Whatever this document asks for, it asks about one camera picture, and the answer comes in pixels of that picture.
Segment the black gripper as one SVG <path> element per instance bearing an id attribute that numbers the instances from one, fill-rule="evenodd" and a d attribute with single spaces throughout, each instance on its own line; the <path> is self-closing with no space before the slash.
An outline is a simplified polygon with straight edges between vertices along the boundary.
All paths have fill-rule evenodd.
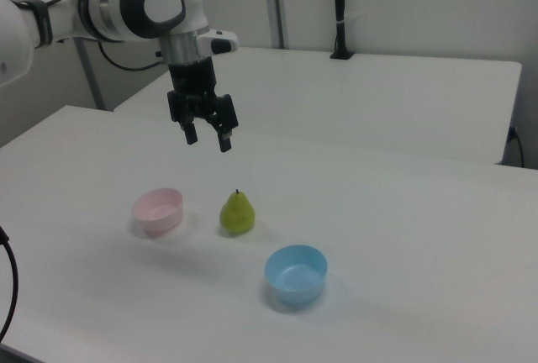
<path id="1" fill-rule="evenodd" d="M 216 131 L 221 152 L 231 150 L 233 129 L 239 126 L 233 100 L 229 94 L 215 93 L 216 76 L 211 57 L 185 65 L 169 65 L 173 90 L 168 103 L 173 122 L 178 122 L 186 141 L 198 141 L 194 119 L 208 122 Z"/>

